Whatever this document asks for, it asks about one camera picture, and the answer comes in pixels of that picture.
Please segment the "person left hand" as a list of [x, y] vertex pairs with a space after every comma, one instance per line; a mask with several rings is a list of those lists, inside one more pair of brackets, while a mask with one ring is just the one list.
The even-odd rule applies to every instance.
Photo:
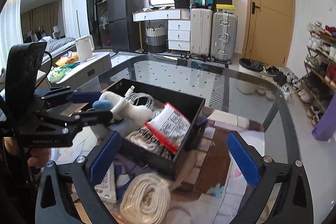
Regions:
[[[20, 154], [19, 146], [15, 138], [4, 137], [5, 149], [10, 155]], [[43, 168], [50, 159], [51, 150], [49, 148], [24, 148], [24, 154], [30, 154], [27, 159], [29, 167]]]

